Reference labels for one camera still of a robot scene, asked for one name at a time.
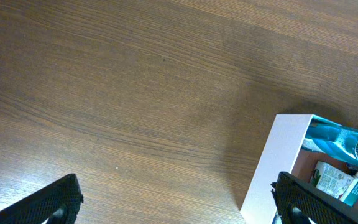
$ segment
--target white panel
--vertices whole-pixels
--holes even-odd
[[[278,173],[291,173],[312,114],[278,114],[240,210],[247,224],[272,223],[276,206],[270,184]]]

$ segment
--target teal bottle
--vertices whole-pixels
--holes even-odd
[[[310,124],[302,149],[323,152],[358,166],[358,130],[335,124]]]

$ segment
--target teal and white bottle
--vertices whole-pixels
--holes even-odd
[[[358,130],[335,124],[311,123],[302,149],[323,152],[358,166]]]

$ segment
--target small bottle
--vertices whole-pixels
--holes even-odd
[[[355,174],[350,186],[346,189],[343,195],[339,198],[340,201],[353,206],[358,199],[358,172]]]
[[[358,130],[335,124],[311,123],[302,149],[323,152],[358,166]]]

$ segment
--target wooden table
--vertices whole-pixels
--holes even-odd
[[[73,172],[77,223],[243,223],[277,113],[358,128],[358,1],[0,0],[0,210]]]

